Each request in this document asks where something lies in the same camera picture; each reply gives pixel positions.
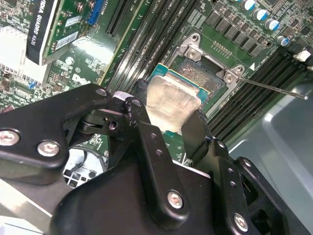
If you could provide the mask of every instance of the ram slot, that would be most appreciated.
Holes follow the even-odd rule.
[[[155,46],[156,43],[161,39],[163,31],[166,29],[168,23],[170,23],[173,15],[175,14],[181,0],[171,0],[168,1],[165,7],[163,8],[161,14],[157,18],[154,23],[154,27],[150,31],[146,40],[141,43],[141,47],[137,51],[136,57],[134,58],[131,69],[125,74],[125,81],[127,83],[123,83],[123,87],[121,90],[128,87],[129,83],[133,83],[133,75],[136,73],[138,68],[141,68],[144,60],[146,59],[147,55],[151,53],[151,50]]]
[[[141,46],[141,42],[144,41],[147,37],[147,34],[150,32],[149,30],[153,27],[155,18],[161,13],[161,10],[164,8],[164,5],[167,1],[166,0],[154,0],[151,6],[149,7],[148,12],[145,15],[145,18],[140,25],[139,29],[137,30],[134,39],[129,49],[123,56],[123,59],[119,63],[117,70],[114,73],[114,76],[111,79],[111,82],[108,86],[108,90],[110,92],[115,92],[119,89],[120,85],[124,82],[123,79],[120,79],[127,73],[130,69],[128,66],[139,48]]]
[[[134,76],[134,82],[138,78],[146,78],[147,74],[151,73],[155,65],[162,59],[169,44],[171,43],[172,38],[179,31],[181,25],[184,23],[187,16],[194,9],[195,5],[199,0],[184,0],[179,8],[176,10],[174,16],[165,31],[161,36],[161,40],[155,43],[155,47],[152,48],[151,53],[147,56],[143,66],[137,70],[136,75]],[[128,85],[127,89],[130,89],[134,83]]]

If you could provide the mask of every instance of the black chip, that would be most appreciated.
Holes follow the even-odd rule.
[[[250,37],[253,38],[256,35],[257,31],[254,29],[250,33]]]
[[[229,22],[223,18],[221,22],[219,22],[218,25],[216,26],[216,30],[222,33],[225,31],[228,25]]]
[[[238,30],[235,28],[235,26],[231,26],[227,31],[225,36],[228,37],[229,39],[233,39],[233,37],[236,35]]]
[[[211,15],[209,16],[209,18],[207,18],[206,22],[212,26],[215,26],[219,18],[220,18],[220,15],[217,14],[216,11],[213,11]]]
[[[310,33],[311,29],[308,26],[305,26],[302,30],[301,33],[303,35],[308,35]]]
[[[226,18],[228,18],[228,16],[230,16],[231,13],[232,13],[232,11],[228,9],[228,10],[225,12],[224,16],[225,16]]]
[[[221,1],[218,1],[214,6],[215,10],[217,11],[220,11],[222,7],[223,7],[223,3]]]
[[[248,37],[244,33],[241,33],[241,32],[237,35],[237,37],[233,39],[234,43],[240,46],[247,40],[248,40]]]
[[[293,34],[293,29],[289,26],[287,26],[284,31],[282,32],[282,34],[285,36],[285,37],[289,37],[290,35]]]
[[[263,48],[260,45],[257,45],[254,49],[252,48],[250,55],[252,57],[257,57],[262,50],[263,50]]]
[[[248,28],[249,28],[249,24],[248,24],[248,23],[245,23],[245,24],[241,27],[241,30],[242,30],[243,32],[245,32]]]
[[[295,19],[292,23],[291,26],[295,27],[299,23],[299,20]]]
[[[5,1],[11,6],[16,6],[16,4],[18,3],[18,0],[5,0]]]
[[[264,40],[265,40],[265,37],[264,37],[264,36],[261,36],[261,37],[258,39],[258,43],[261,44]]]
[[[239,21],[241,20],[241,18],[239,16],[237,16],[235,19],[234,19],[234,24],[238,24]]]
[[[255,45],[255,42],[250,38],[246,43],[243,45],[243,49],[245,51],[250,51],[252,47]]]
[[[308,51],[311,55],[313,55],[313,47],[312,47],[312,46],[307,46],[306,49],[307,49],[307,51]]]
[[[308,45],[308,43],[302,38],[299,38],[295,43],[301,45],[302,47],[306,47]]]

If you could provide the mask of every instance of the electrolytic capacitor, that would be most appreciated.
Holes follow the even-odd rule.
[[[255,6],[255,0],[243,0],[241,3],[241,8],[246,11],[250,11]]]
[[[274,19],[269,19],[265,22],[265,28],[275,31],[276,29],[278,29],[279,27],[279,22],[277,20]]]
[[[264,9],[257,8],[253,11],[252,15],[256,20],[262,21],[268,16],[268,12]]]
[[[279,36],[276,41],[277,41],[278,45],[280,45],[282,47],[286,47],[289,45],[289,39],[285,38],[284,36]]]

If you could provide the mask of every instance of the black dimm slot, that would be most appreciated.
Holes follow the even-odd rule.
[[[285,66],[288,63],[286,63],[285,61],[282,61],[282,63],[280,63],[280,68],[285,68]],[[282,69],[277,69],[276,63],[272,63],[271,64],[272,67],[269,68],[263,72],[262,74],[260,74],[260,77],[262,77],[261,79],[258,79],[257,77],[253,77],[252,79],[255,80],[257,79],[259,82],[263,83],[263,84],[273,84],[273,79],[276,78],[280,72],[282,71]],[[225,112],[221,113],[219,117],[216,118],[216,121],[210,121],[210,124],[212,126],[216,126],[216,131],[218,132],[218,128],[224,126],[225,122],[227,122],[228,119],[231,119],[232,117],[236,117],[236,115],[240,114],[241,109],[238,109],[238,107],[244,106],[246,102],[249,102],[251,99],[255,98],[256,95],[258,95],[258,93],[260,92],[260,89],[258,89],[259,87],[251,85],[251,84],[244,84],[242,87],[242,91],[238,93],[238,95],[236,96],[236,101],[235,103],[232,102],[229,105],[229,109],[225,110]]]
[[[118,15],[119,15],[119,12],[121,11],[121,9],[123,7],[124,2],[125,2],[125,0],[120,0],[118,2],[118,5],[117,5],[117,7],[116,7],[116,9],[114,11],[114,14],[113,14],[113,16],[112,16],[112,18],[110,20],[109,26],[107,28],[107,33],[108,34],[111,34],[112,29],[113,29],[113,27],[115,25],[116,19],[117,19]]]
[[[159,12],[163,9],[164,4],[166,2],[167,2],[166,0],[154,0],[151,3],[143,22],[141,23],[139,29],[137,30],[132,43],[128,47],[127,52],[123,56],[123,59],[112,78],[112,81],[116,80],[116,83],[110,82],[108,86],[108,90],[110,92],[115,92],[119,90],[120,85],[124,82],[124,79],[120,79],[120,78],[123,76],[123,74],[127,73],[126,70],[129,70],[130,67],[126,67],[126,68],[123,68],[123,70],[121,70],[121,65],[131,63],[133,55],[137,52],[138,45],[141,45],[141,42],[145,40],[146,38],[146,35],[144,34],[144,32],[151,29],[151,25],[154,24],[154,21],[150,20],[150,17],[158,16]]]
[[[150,47],[154,46],[160,40],[163,31],[168,25],[168,22],[173,18],[173,15],[176,12],[177,7],[179,6],[181,0],[171,0],[168,1],[165,7],[163,8],[161,14],[154,23],[154,28],[149,33],[145,41],[142,42],[140,49],[138,50],[137,57],[132,63],[132,70],[130,73],[126,74],[126,79],[129,80],[128,83],[133,84],[135,81],[130,79],[131,77],[136,78],[138,76],[138,68],[142,68],[143,63],[147,55],[150,54]],[[126,84],[126,89],[131,88],[129,84]]]
[[[294,80],[296,80],[301,75],[300,71],[297,71],[297,73],[294,73],[288,81],[284,83],[281,87],[287,88]],[[261,103],[261,106],[259,106],[257,109],[254,110],[253,115],[251,118],[247,118],[241,123],[238,123],[235,127],[232,128],[232,130],[226,130],[227,132],[221,133],[225,136],[224,141],[229,141],[231,139],[231,135],[229,135],[229,132],[236,133],[242,129],[245,125],[247,125],[255,116],[257,113],[262,113],[262,110],[265,109],[277,96],[278,94],[274,91],[269,91],[271,94],[268,96],[267,100]]]
[[[152,55],[141,69],[142,77],[146,78],[147,74],[150,74],[157,63],[164,57],[168,47],[172,42],[172,38],[176,35],[182,24],[187,19],[187,16],[191,14],[199,0],[185,0],[181,6],[177,9],[172,23],[167,27],[162,35],[162,40],[159,41],[155,48],[152,49]]]
[[[133,1],[133,0],[127,0],[127,1],[125,2],[125,5],[123,6],[122,13],[121,13],[120,16],[118,17],[118,21],[117,21],[117,23],[115,24],[114,30],[113,30],[113,32],[112,32],[112,36],[113,36],[113,37],[114,37],[114,36],[117,34],[117,32],[119,31],[119,28],[120,28],[120,26],[121,26],[121,24],[122,24],[122,22],[123,22],[123,20],[124,20],[124,18],[125,18],[125,16],[126,16],[128,10],[129,10],[130,7],[131,7],[132,1]]]
[[[252,77],[251,80],[256,81],[256,82],[264,82],[262,79],[270,72],[272,71],[272,68],[274,68],[277,65],[277,60],[279,59],[279,54],[274,54],[266,63],[267,70],[263,71],[263,67],[260,68],[262,72],[257,72],[255,73]],[[224,119],[226,115],[231,111],[227,109],[228,106],[235,107],[240,100],[244,99],[245,96],[250,92],[251,89],[255,88],[253,85],[249,84],[244,84],[243,87],[241,87],[240,92],[236,93],[236,99],[232,102],[226,103],[224,106],[224,112],[217,113],[213,119],[210,120],[210,126],[217,126],[218,123]]]
[[[275,52],[252,76],[252,80],[286,89],[303,74],[292,57]],[[212,134],[223,141],[229,141],[237,131],[259,115],[279,93],[258,86],[244,84],[242,88],[209,121]]]
[[[286,69],[286,67],[289,66],[288,63],[283,62],[280,64],[280,69],[274,70],[271,74],[267,76],[267,80],[262,81],[264,84],[271,84],[271,86],[278,86],[280,79],[278,79],[281,76],[285,76],[284,74],[281,75],[281,71],[285,71],[285,73],[288,75],[289,72]],[[222,118],[221,122],[216,125],[215,131],[220,134],[220,132],[223,130],[223,127],[229,124],[229,120],[232,120],[232,123],[235,123],[237,121],[241,121],[241,119],[245,116],[243,115],[243,109],[245,107],[249,107],[251,103],[254,103],[257,100],[263,99],[265,93],[267,93],[268,89],[261,89],[257,86],[252,85],[252,90],[248,92],[248,95],[245,96],[244,100],[240,101],[237,105],[234,105],[233,107],[230,107],[231,111],[230,114],[227,115],[227,118]]]

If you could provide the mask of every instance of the green circuit board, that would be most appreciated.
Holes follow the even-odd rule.
[[[280,22],[276,31],[265,29],[264,21],[255,20],[250,11],[242,10],[239,2],[172,2],[173,5],[167,5],[169,3],[164,0],[105,1],[97,23],[84,24],[84,35],[52,62],[44,84],[36,86],[28,77],[7,74],[1,67],[0,110],[10,105],[18,108],[88,83],[99,84],[110,92],[128,92],[139,77],[149,76],[159,62],[173,70],[178,69],[185,58],[178,56],[172,64],[168,62],[173,51],[192,33],[198,33],[201,37],[199,48],[225,66],[231,68],[242,64],[245,78],[250,78],[277,50],[278,36],[285,35],[290,41],[301,39],[308,45],[313,43],[312,30],[304,30],[307,26],[312,26],[313,0],[259,0],[256,7],[267,9],[268,18]],[[0,0],[0,27],[10,25],[27,34],[36,3],[36,0]],[[239,45],[227,38],[224,32],[220,32],[221,29],[217,29],[218,22],[213,26],[208,20],[213,12],[218,14],[219,21],[227,19],[227,28],[233,25],[237,33],[243,33],[247,39],[262,47],[260,53],[251,55],[244,44]],[[112,24],[115,16],[122,21]],[[236,17],[240,18],[237,23],[234,22]],[[115,30],[109,29],[110,25],[114,25]],[[52,43],[63,37],[62,26],[58,25],[57,29],[60,33],[52,38]],[[256,35],[262,37],[260,42]],[[127,55],[127,69],[136,68],[136,71],[123,70],[122,62]],[[226,90],[226,87],[221,88],[209,99],[203,110],[207,111]],[[184,151],[181,136],[164,135],[164,138],[173,159],[181,161]],[[101,136],[95,136],[85,145],[100,154],[107,150],[106,138]]]

